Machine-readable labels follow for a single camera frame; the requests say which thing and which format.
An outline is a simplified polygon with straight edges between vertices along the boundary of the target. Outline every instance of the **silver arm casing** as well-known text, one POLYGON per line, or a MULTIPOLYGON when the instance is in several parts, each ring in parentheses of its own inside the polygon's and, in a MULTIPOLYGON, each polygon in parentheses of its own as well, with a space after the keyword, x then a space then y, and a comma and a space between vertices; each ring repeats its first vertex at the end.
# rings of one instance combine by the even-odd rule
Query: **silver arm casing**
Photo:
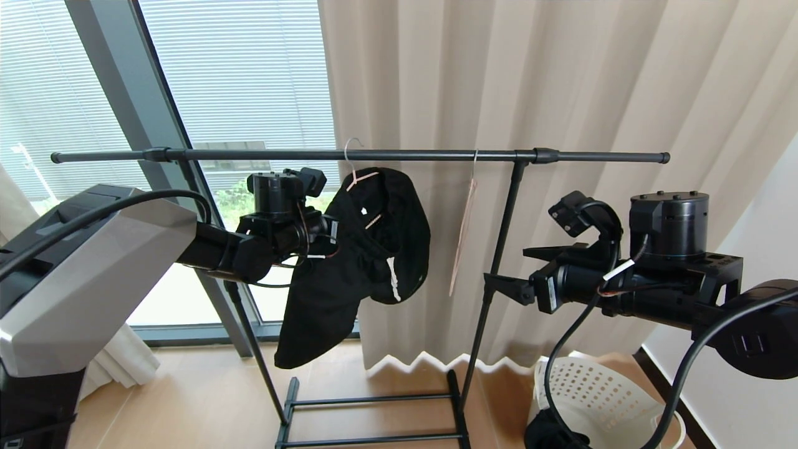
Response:
POLYGON ((114 214, 0 318, 8 374, 85 368, 195 234, 196 214, 167 200, 114 214))

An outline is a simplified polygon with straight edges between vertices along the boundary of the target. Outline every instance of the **white horizontal blind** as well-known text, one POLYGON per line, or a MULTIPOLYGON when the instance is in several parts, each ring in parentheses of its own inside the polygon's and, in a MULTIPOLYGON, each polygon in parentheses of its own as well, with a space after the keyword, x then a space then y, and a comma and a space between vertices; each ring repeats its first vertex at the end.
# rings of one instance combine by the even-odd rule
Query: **white horizontal blind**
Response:
POLYGON ((0 163, 32 201, 49 195, 29 152, 60 199, 98 183, 149 189, 132 161, 55 165, 49 155, 130 150, 64 2, 0 2, 0 163))
MULTIPOLYGON (((330 91, 315 0, 141 0, 188 136, 203 147, 263 141, 266 149, 334 149, 330 91)), ((321 169, 335 161, 272 161, 321 169)), ((211 185, 213 173, 206 173, 211 185)))

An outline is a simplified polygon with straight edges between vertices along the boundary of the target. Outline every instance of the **rack base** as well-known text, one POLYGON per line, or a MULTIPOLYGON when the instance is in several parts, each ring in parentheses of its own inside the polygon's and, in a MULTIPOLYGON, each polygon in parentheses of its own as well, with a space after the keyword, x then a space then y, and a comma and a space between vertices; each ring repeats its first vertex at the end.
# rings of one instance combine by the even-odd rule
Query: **rack base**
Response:
POLYGON ((370 396, 362 398, 346 399, 318 399, 318 400, 297 400, 299 393, 299 379, 291 378, 288 385, 288 396, 283 407, 286 422, 280 426, 277 434, 275 449, 288 447, 329 447, 329 446, 353 446, 357 444, 377 444, 377 443, 399 443, 403 441, 426 441, 433 439, 457 439, 460 449, 471 449, 471 442, 468 439, 468 428, 465 424, 465 415, 461 406, 460 387, 457 384, 457 374, 453 370, 446 373, 448 392, 430 393, 422 395, 394 395, 394 396, 370 396), (406 400, 430 400, 430 399, 449 399, 452 403, 454 413, 455 431, 447 433, 417 434, 417 435, 394 435, 378 436, 371 438, 352 438, 352 439, 320 439, 315 441, 288 441, 291 429, 291 421, 294 418, 294 410, 300 407, 342 405, 356 403, 375 403, 406 400))

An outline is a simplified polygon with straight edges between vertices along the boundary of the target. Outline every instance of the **white plastic basket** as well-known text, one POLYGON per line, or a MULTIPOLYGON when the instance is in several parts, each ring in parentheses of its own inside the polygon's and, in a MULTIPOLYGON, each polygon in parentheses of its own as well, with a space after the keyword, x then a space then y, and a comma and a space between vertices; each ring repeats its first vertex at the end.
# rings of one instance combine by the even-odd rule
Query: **white plastic basket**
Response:
MULTIPOLYGON (((545 359, 535 366, 531 422, 549 408, 543 389, 545 359)), ((623 375, 595 362, 561 357, 551 369, 551 395, 568 427, 587 435, 593 449, 639 449, 648 441, 662 414, 662 406, 623 375)), ((685 423, 675 414, 679 437, 670 448, 681 446, 685 423)))

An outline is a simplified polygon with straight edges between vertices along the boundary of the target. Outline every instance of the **wooden floor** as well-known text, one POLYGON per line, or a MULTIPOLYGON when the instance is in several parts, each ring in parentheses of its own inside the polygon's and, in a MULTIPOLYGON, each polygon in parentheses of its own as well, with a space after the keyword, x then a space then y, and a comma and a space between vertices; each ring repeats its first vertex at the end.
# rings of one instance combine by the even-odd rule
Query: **wooden floor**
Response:
MULTIPOLYGON (((275 346, 263 345, 267 361, 275 346)), ((70 436, 70 449, 96 448, 269 448, 279 420, 253 360, 241 360, 229 346, 169 348, 156 353, 161 367, 151 383, 125 389, 105 385, 84 399, 70 436)), ((630 356, 600 358, 609 368, 654 387, 630 356)), ((455 370, 462 383, 466 363, 455 370)), ((299 399, 445 391, 444 372, 419 359, 412 367, 384 362, 366 372, 360 344, 345 342, 323 357, 290 371, 272 369, 278 393, 300 380, 299 399)), ((531 374, 507 364, 480 369, 474 376, 466 419, 475 449, 523 449, 531 403, 531 374)), ((451 431, 450 402, 442 400, 363 404, 336 409, 303 409, 294 415, 291 440, 368 437, 451 431)), ((456 441, 381 444, 380 448, 452 448, 456 441)), ((689 442, 682 447, 693 447, 689 442)))

